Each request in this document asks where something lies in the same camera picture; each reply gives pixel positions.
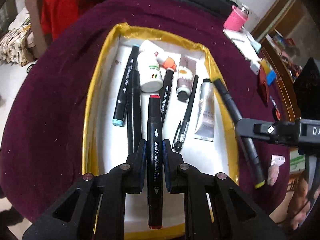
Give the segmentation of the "operator right hand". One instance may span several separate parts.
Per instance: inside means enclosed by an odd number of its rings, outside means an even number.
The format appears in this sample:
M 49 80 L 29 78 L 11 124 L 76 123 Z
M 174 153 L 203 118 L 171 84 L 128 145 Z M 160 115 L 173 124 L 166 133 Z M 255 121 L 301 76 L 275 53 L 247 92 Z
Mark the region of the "operator right hand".
M 301 176 L 298 180 L 294 194 L 287 209 L 289 225 L 292 230 L 296 230 L 299 223 L 306 218 L 306 213 L 310 210 L 310 202 L 307 200 L 308 183 Z

